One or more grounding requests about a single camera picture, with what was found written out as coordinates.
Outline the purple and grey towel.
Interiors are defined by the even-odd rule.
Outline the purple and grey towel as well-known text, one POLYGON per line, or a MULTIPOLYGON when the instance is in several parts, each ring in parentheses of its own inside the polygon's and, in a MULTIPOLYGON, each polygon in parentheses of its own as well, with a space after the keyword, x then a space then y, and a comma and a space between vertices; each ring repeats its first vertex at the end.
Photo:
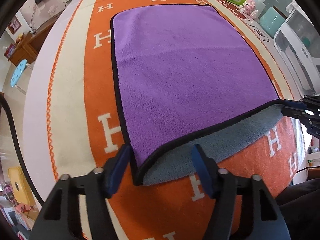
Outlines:
POLYGON ((116 106, 136 185, 195 172, 191 151, 223 161, 282 118, 261 59, 210 5, 163 4, 110 21, 116 106))

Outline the white plastic storage box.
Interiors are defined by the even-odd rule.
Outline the white plastic storage box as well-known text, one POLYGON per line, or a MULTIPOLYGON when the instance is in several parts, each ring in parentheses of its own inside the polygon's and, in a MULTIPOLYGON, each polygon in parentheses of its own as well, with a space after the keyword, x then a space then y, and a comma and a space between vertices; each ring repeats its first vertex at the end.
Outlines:
POLYGON ((319 33, 302 8, 292 1, 289 16, 274 35, 274 46, 283 58, 301 95, 319 94, 319 33))

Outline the pink block pig figure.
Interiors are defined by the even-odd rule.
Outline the pink block pig figure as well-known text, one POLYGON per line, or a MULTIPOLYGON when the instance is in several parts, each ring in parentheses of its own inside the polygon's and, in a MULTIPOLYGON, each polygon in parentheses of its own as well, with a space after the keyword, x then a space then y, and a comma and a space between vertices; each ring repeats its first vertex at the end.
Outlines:
POLYGON ((255 1, 253 0, 246 0, 243 5, 239 7, 239 10, 254 20, 257 18, 258 10, 256 9, 255 1))

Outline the white plastic bottle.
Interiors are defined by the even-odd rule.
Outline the white plastic bottle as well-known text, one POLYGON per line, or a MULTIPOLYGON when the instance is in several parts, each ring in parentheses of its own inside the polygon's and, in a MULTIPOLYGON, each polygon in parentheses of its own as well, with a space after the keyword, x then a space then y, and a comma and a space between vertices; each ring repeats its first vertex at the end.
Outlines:
POLYGON ((255 3, 255 12, 256 12, 255 18, 258 19, 266 7, 265 0, 253 0, 253 1, 255 3))

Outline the blue plastic stool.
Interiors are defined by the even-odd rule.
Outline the blue plastic stool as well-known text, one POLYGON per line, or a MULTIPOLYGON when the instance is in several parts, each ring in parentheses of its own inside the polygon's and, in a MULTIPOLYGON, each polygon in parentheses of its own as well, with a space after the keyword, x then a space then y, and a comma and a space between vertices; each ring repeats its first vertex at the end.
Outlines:
POLYGON ((33 70, 33 66, 29 64, 26 59, 23 59, 15 68, 10 80, 10 86, 12 88, 16 88, 18 91, 20 91, 24 95, 26 95, 27 93, 18 85, 18 81, 20 80, 26 68, 33 70))

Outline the red gift box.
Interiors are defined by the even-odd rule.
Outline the red gift box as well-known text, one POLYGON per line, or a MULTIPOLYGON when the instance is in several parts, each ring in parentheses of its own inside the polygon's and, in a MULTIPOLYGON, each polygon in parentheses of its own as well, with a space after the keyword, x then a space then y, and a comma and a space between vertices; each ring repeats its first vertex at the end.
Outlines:
POLYGON ((4 56, 9 59, 16 49, 16 44, 11 43, 8 47, 4 46, 4 56))

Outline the wooden tv cabinet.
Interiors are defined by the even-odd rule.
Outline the wooden tv cabinet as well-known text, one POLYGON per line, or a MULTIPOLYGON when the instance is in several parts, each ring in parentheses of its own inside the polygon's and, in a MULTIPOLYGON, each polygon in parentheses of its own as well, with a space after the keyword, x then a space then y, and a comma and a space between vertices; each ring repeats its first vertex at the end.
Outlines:
POLYGON ((17 66, 23 59, 26 59, 28 63, 33 63, 43 46, 50 30, 59 18, 60 14, 47 20, 37 29, 35 34, 28 32, 23 35, 22 40, 15 45, 15 49, 8 61, 17 66))

